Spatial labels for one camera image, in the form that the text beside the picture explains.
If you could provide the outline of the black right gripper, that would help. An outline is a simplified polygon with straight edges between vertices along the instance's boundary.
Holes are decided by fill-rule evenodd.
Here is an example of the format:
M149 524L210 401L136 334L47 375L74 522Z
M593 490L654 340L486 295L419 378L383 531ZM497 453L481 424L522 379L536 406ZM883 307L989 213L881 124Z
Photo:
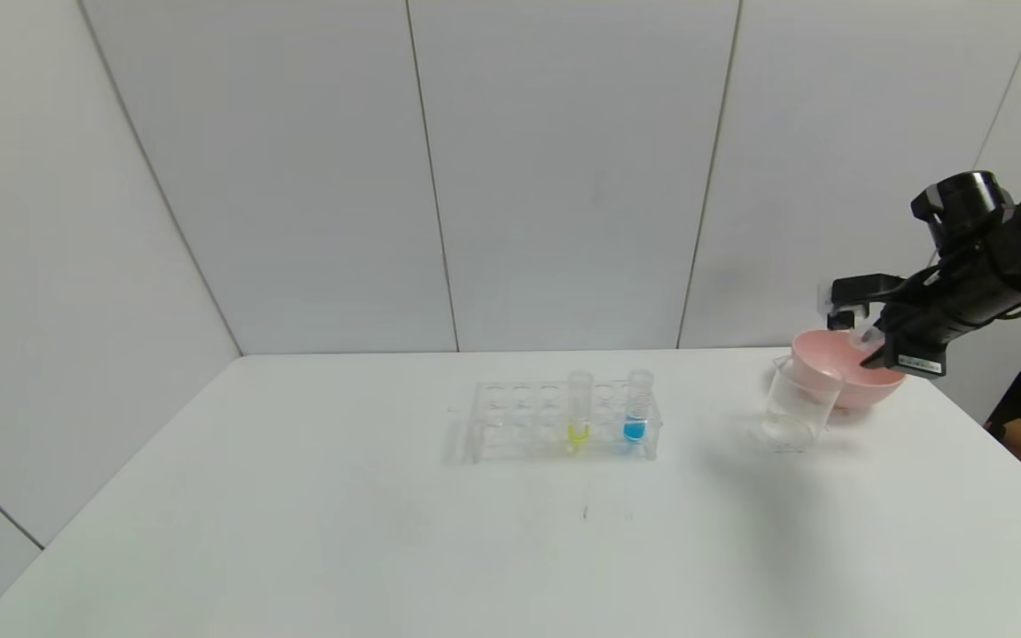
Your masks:
M1021 274L919 272L887 300L863 369L892 369L935 379L947 375L947 345L1021 308Z

